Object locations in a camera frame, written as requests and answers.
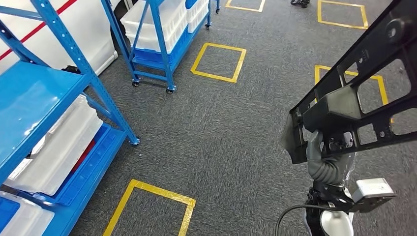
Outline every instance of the red stripe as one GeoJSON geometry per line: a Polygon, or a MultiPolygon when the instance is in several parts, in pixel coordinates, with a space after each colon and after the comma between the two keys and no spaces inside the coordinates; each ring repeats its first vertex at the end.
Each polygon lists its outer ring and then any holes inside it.
{"type": "MultiPolygon", "coordinates": [[[[69,6],[71,6],[73,3],[75,3],[77,0],[68,0],[62,7],[60,7],[57,10],[58,14],[61,14],[63,11],[65,11],[69,6]]],[[[34,34],[36,34],[39,30],[41,30],[45,26],[45,22],[40,23],[36,28],[34,28],[30,33],[28,33],[25,37],[23,37],[20,41],[24,43],[26,40],[28,40],[30,37],[32,37],[34,34]]],[[[0,56],[0,60],[5,58],[7,55],[9,55],[12,52],[11,49],[7,50],[5,53],[3,53],[0,56]]]]}

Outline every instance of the shelf foot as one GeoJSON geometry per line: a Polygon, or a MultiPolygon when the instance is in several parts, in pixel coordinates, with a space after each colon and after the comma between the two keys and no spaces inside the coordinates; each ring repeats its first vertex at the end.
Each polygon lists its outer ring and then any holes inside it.
{"type": "Polygon", "coordinates": [[[168,88],[166,90],[167,94],[172,94],[175,91],[177,91],[177,86],[175,86],[175,85],[168,86],[168,88]]]}
{"type": "Polygon", "coordinates": [[[138,144],[141,143],[141,140],[139,139],[138,136],[136,136],[136,141],[135,142],[132,142],[132,141],[129,140],[129,143],[132,144],[132,145],[138,145],[138,144]]]}
{"type": "Polygon", "coordinates": [[[141,80],[141,78],[139,78],[139,76],[136,76],[136,75],[135,75],[135,78],[136,78],[136,79],[133,79],[133,80],[132,80],[132,86],[133,86],[133,87],[137,87],[137,86],[139,86],[139,82],[140,82],[140,80],[141,80]]]}

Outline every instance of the rolling cart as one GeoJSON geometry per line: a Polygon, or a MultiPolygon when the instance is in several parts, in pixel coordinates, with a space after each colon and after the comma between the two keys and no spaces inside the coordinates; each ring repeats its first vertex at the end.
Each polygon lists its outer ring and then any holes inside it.
{"type": "MultiPolygon", "coordinates": [[[[220,10],[219,0],[216,0],[216,1],[217,1],[216,13],[218,13],[220,10]]],[[[120,50],[123,54],[123,57],[132,75],[132,85],[137,87],[140,82],[140,76],[146,76],[146,77],[150,77],[153,79],[165,81],[167,83],[166,92],[168,94],[171,94],[174,91],[176,91],[177,86],[175,85],[174,78],[173,78],[173,73],[175,69],[178,67],[181,59],[183,58],[183,56],[185,55],[185,52],[190,47],[191,42],[193,41],[193,39],[199,32],[200,28],[205,23],[205,19],[207,19],[207,23],[205,24],[206,29],[208,30],[211,26],[211,21],[210,21],[210,12],[211,12],[210,3],[211,2],[210,0],[208,0],[208,12],[205,14],[203,19],[198,23],[198,25],[196,25],[196,28],[195,28],[196,30],[194,30],[193,32],[187,32],[187,29],[186,29],[184,33],[180,36],[174,48],[170,52],[167,51],[167,45],[164,39],[164,37],[167,37],[167,35],[164,35],[163,33],[163,27],[161,24],[160,11],[159,11],[159,6],[164,2],[164,0],[146,0],[144,10],[142,11],[142,15],[139,18],[140,19],[139,26],[137,28],[136,35],[134,36],[134,41],[133,41],[133,44],[131,45],[130,50],[124,41],[124,37],[120,30],[117,18],[115,17],[111,9],[110,0],[101,0],[101,2],[103,4],[104,10],[106,11],[107,17],[109,18],[110,25],[113,29],[116,40],[120,46],[120,50]],[[156,30],[159,51],[140,50],[140,49],[137,49],[136,47],[138,43],[139,34],[144,25],[144,18],[146,16],[146,12],[148,11],[148,7],[150,8],[154,27],[156,30]],[[137,70],[135,67],[136,65],[164,71],[165,76],[137,70]]]]}

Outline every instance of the blue shelving unit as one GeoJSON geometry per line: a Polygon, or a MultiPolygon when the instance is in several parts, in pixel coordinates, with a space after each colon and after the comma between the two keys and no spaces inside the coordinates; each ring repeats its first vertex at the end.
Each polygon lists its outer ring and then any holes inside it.
{"type": "MultiPolygon", "coordinates": [[[[129,46],[126,45],[124,41],[123,34],[120,30],[119,23],[117,18],[115,17],[110,0],[101,0],[104,10],[106,11],[107,17],[109,18],[110,25],[113,29],[115,34],[116,40],[120,46],[121,52],[125,61],[127,62],[127,67],[129,68],[130,73],[132,74],[132,85],[137,87],[139,85],[140,76],[146,76],[157,80],[162,80],[167,83],[166,92],[171,94],[177,90],[177,86],[174,83],[173,73],[176,67],[179,65],[182,57],[184,56],[185,52],[190,47],[191,42],[197,35],[198,31],[200,30],[201,26],[204,24],[205,20],[207,19],[207,23],[205,24],[206,29],[209,29],[211,26],[210,21],[210,13],[211,13],[211,2],[208,1],[208,13],[204,17],[204,19],[200,22],[199,26],[193,33],[188,33],[187,30],[183,33],[178,43],[175,45],[171,54],[167,54],[167,49],[165,46],[164,35],[162,32],[161,20],[159,18],[159,5],[164,0],[146,0],[145,8],[143,14],[141,16],[139,22],[139,28],[136,32],[136,37],[133,43],[133,46],[129,50],[129,46]],[[142,28],[143,19],[147,12],[148,7],[152,12],[153,22],[155,24],[156,35],[158,37],[159,48],[161,49],[160,53],[156,52],[146,52],[145,50],[140,50],[141,56],[135,51],[138,51],[136,48],[136,43],[138,41],[139,32],[142,28]],[[141,65],[145,67],[150,67],[154,69],[159,69],[165,72],[165,76],[147,73],[144,71],[139,71],[136,69],[135,65],[141,65]]],[[[219,0],[217,1],[217,9],[216,13],[219,11],[219,0]]]]}
{"type": "MultiPolygon", "coordinates": [[[[26,49],[0,21],[0,38],[20,58],[0,75],[0,183],[7,179],[75,98],[84,94],[83,90],[87,87],[94,90],[105,107],[90,97],[87,98],[89,104],[118,126],[102,125],[94,138],[94,148],[77,171],[65,180],[57,197],[66,204],[48,206],[39,199],[31,199],[55,213],[44,235],[64,236],[75,225],[126,137],[133,145],[137,145],[139,139],[49,1],[30,1],[37,12],[0,6],[0,13],[44,21],[81,73],[50,68],[26,49]]],[[[19,195],[31,197],[25,193],[19,195]]]]}

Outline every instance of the yellow floor marking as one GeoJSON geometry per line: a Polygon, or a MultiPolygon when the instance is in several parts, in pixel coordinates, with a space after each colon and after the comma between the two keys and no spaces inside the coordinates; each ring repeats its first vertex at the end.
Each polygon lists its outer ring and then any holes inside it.
{"type": "MultiPolygon", "coordinates": [[[[324,66],[324,65],[315,65],[314,66],[314,84],[315,85],[321,79],[320,69],[330,70],[331,67],[324,66]]],[[[353,72],[353,71],[345,71],[345,74],[351,75],[351,76],[358,76],[358,73],[353,72]]],[[[379,87],[379,93],[381,94],[382,105],[384,106],[384,105],[388,104],[388,96],[387,96],[387,92],[385,90],[384,79],[382,78],[382,76],[381,75],[373,75],[370,78],[378,81],[378,87],[379,87]]]]}
{"type": "Polygon", "coordinates": [[[246,8],[246,7],[240,7],[240,6],[231,6],[230,5],[231,3],[232,3],[232,0],[228,0],[227,3],[226,3],[226,7],[235,8],[235,9],[239,9],[239,10],[245,10],[245,11],[262,12],[264,10],[265,0],[261,1],[261,5],[259,6],[258,9],[246,8]]]}
{"type": "Polygon", "coordinates": [[[215,44],[215,43],[205,43],[203,45],[203,47],[201,48],[200,52],[198,53],[197,58],[194,61],[193,66],[191,67],[191,72],[193,72],[193,74],[209,77],[209,78],[212,78],[212,79],[224,80],[224,81],[227,81],[227,82],[236,83],[236,81],[238,80],[240,70],[242,69],[243,60],[245,59],[245,55],[246,55],[246,49],[243,49],[243,48],[236,48],[236,47],[231,47],[231,46],[226,46],[226,45],[221,45],[221,44],[215,44]],[[241,52],[239,60],[238,60],[238,65],[236,66],[233,77],[228,78],[228,77],[224,77],[224,76],[220,76],[220,75],[214,75],[214,74],[201,72],[201,71],[197,70],[197,66],[200,63],[200,60],[203,57],[203,54],[206,51],[208,46],[216,47],[216,48],[224,48],[224,49],[229,49],[229,50],[234,50],[234,51],[241,52]]]}
{"type": "Polygon", "coordinates": [[[318,0],[317,1],[317,21],[319,23],[323,23],[323,24],[341,26],[341,27],[348,27],[348,28],[354,28],[354,29],[361,29],[361,30],[365,30],[365,29],[368,28],[368,19],[366,18],[365,6],[364,5],[350,4],[350,3],[338,2],[338,1],[318,0]],[[353,26],[353,25],[347,25],[347,24],[342,24],[342,23],[323,21],[322,20],[322,2],[329,3],[329,4],[359,7],[360,8],[360,13],[362,15],[363,26],[353,26]]]}
{"type": "Polygon", "coordinates": [[[182,219],[181,228],[179,229],[179,233],[178,233],[178,236],[185,236],[188,230],[188,225],[191,220],[191,215],[193,213],[196,200],[186,197],[184,195],[178,194],[178,193],[174,193],[174,192],[135,180],[135,179],[132,179],[129,185],[127,186],[126,191],[124,192],[119,202],[119,205],[117,206],[115,210],[115,213],[113,213],[113,216],[110,219],[109,225],[107,226],[106,231],[104,232],[103,236],[110,236],[112,234],[117,224],[117,221],[119,220],[120,215],[123,212],[123,209],[127,203],[127,200],[132,194],[132,191],[134,188],[140,188],[148,192],[186,204],[187,209],[185,210],[184,218],[182,219]]]}

